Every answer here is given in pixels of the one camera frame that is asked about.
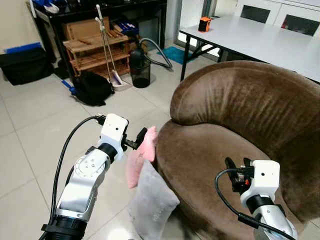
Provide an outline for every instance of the black cable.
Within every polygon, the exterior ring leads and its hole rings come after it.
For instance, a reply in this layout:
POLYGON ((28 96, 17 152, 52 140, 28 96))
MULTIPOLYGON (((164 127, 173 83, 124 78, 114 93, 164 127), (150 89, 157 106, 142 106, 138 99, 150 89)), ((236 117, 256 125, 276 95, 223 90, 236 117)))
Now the black cable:
MULTIPOLYGON (((222 170, 221 172, 219 172, 219 173, 216 175, 216 177, 215 177, 215 179, 214 179, 214 187, 215 187, 215 190, 216 190, 217 194, 219 195, 219 197, 220 197, 221 200, 223 201, 223 203, 224 203, 234 214, 236 214, 237 216, 239 216, 240 213, 230 205, 230 203, 229 203, 229 202, 227 201, 227 199, 224 197, 224 195, 222 194, 222 192, 220 191, 220 188, 219 188, 219 178, 220 178, 223 174, 226 174, 226 173, 228 173, 228 172, 241 173, 242 170, 241 170, 240 168, 228 168, 228 169, 222 170)), ((296 240, 296 239, 294 239, 292 236, 286 234, 285 232, 283 232, 283 231, 281 231, 281 230, 279 230, 279 229, 277 229, 277 228, 275 228, 275 227, 273 227, 273 226, 270 226, 270 225, 268 225, 268 224, 262 223, 262 222, 260 222, 260 221, 256 221, 256 223, 257 223, 260 227, 265 228, 265 229, 268 229, 268 230, 270 230, 270 231, 273 231, 273 232, 275 232, 275 233, 277 233, 277 234, 280 234, 281 236, 283 236, 283 237, 285 237, 285 238, 287 238, 287 239, 289 239, 289 240, 296 240)))
POLYGON ((64 186, 67 186, 67 184, 69 183, 70 178, 71 178, 71 175, 72 175, 72 172, 74 171, 74 168, 75 168, 75 166, 72 166, 72 168, 70 169, 69 174, 68 174, 68 177, 66 178, 66 181, 65 181, 65 185, 64 185, 64 186))
POLYGON ((61 166, 62 166, 62 162, 64 160, 64 156, 65 156, 65 153, 66 153, 67 146, 68 146, 72 136, 78 130, 78 128, 80 128, 84 123, 90 121, 91 119, 97 119, 97 117, 96 116, 90 116, 90 117, 87 117, 86 119, 82 120, 72 130, 72 132, 69 134, 69 136, 67 137, 67 139, 66 139, 66 141, 65 141, 65 143, 63 145, 63 148, 62 148, 62 151, 61 151, 61 154, 60 154, 60 158, 59 158, 59 162, 58 162, 58 166, 56 167, 55 176, 54 176, 53 189, 52 189, 52 199, 51 199, 50 219, 49 219, 49 223, 48 223, 49 225, 51 225, 53 223, 54 216, 56 214, 58 179, 59 179, 60 169, 61 169, 61 166))
POLYGON ((219 197, 221 198, 221 200, 223 201, 223 203, 235 214, 235 215, 239 215, 239 212, 237 210, 235 210, 231 205, 230 203, 227 201, 227 199, 225 198, 225 196, 222 194, 222 192, 220 191, 220 188, 219 188, 219 178, 223 175, 223 174, 226 174, 228 172, 239 172, 239 169, 238 168, 228 168, 228 169, 225 169, 221 172, 219 172, 217 174, 217 176, 215 177, 215 180, 214 180, 214 187, 215 187, 215 190, 216 190, 216 193, 219 195, 219 197))

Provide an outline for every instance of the black table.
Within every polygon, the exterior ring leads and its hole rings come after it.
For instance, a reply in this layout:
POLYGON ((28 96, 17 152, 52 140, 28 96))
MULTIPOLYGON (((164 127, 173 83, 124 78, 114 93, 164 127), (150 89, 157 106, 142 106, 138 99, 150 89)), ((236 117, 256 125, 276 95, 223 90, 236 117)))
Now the black table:
MULTIPOLYGON (((27 2, 26 5, 30 11, 30 14, 32 14, 30 3, 27 2)), ((49 26, 49 29, 52 30, 54 35, 54 41, 57 45, 61 59, 64 61, 67 67, 69 77, 73 79, 73 70, 69 62, 66 49, 63 45, 63 41, 67 40, 65 32, 63 30, 63 24, 94 19, 95 17, 97 17, 97 10, 94 7, 70 9, 67 6, 65 9, 61 9, 59 13, 52 14, 46 12, 44 9, 37 7, 35 4, 34 7, 37 18, 32 17, 32 19, 37 27, 47 56, 49 57, 52 63, 54 63, 57 59, 53 51, 53 46, 46 29, 46 25, 49 26)), ((159 46, 161 49, 163 49, 165 47, 167 0, 145 0, 121 5, 101 6, 101 12, 103 16, 119 14, 121 12, 131 10, 143 10, 147 13, 160 11, 159 46)))

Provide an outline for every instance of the brown armchair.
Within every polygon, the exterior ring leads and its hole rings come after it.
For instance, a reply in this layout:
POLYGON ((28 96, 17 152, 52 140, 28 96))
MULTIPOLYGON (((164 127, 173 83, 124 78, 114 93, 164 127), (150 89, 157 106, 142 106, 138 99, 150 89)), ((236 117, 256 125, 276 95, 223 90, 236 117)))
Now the brown armchair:
MULTIPOLYGON (((158 170, 180 200, 178 211, 204 239, 252 240, 214 189, 225 158, 280 163, 281 204, 298 232, 320 217, 320 85, 270 64, 207 66, 175 90, 171 120, 159 132, 158 170)), ((240 212, 228 176, 220 188, 240 212)))

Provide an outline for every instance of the blue object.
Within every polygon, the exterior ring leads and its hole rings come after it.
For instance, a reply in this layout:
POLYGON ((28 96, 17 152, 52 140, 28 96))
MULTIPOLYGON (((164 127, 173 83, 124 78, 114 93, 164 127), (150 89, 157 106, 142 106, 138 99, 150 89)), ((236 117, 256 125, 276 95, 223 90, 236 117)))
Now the blue object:
POLYGON ((59 2, 65 2, 65 0, 32 0, 35 4, 43 7, 47 6, 50 7, 50 4, 57 4, 59 2))
POLYGON ((139 34, 139 28, 137 27, 137 25, 126 19, 126 18, 121 18, 118 20, 113 21, 115 24, 117 24, 121 29, 122 29, 122 33, 126 34, 128 32, 130 32, 133 35, 137 35, 139 34))
POLYGON ((71 86, 71 85, 70 85, 67 81, 65 81, 65 80, 62 80, 61 82, 63 83, 63 85, 65 85, 65 86, 69 89, 69 91, 71 92, 71 95, 76 95, 77 89, 76 89, 75 87, 71 86))
POLYGON ((8 49, 4 50, 4 53, 5 54, 15 54, 15 53, 20 53, 20 52, 31 50, 31 49, 36 49, 36 48, 42 48, 40 42, 35 42, 35 43, 28 44, 28 45, 8 48, 8 49))
POLYGON ((39 6, 50 6, 50 0, 32 0, 35 4, 38 4, 39 6))
POLYGON ((168 48, 163 49, 162 51, 168 59, 171 59, 181 65, 184 63, 185 51, 176 48, 175 46, 170 46, 168 48))

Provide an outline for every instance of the pink pillow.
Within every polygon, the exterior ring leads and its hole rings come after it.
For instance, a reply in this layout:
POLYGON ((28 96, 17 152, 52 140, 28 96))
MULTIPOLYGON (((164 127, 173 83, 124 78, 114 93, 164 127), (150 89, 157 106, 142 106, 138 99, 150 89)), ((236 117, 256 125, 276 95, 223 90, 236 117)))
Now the pink pillow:
POLYGON ((125 166, 126 180, 130 189, 138 185, 141 169, 145 160, 153 162, 156 157, 157 130, 152 126, 146 132, 142 144, 129 153, 125 166))

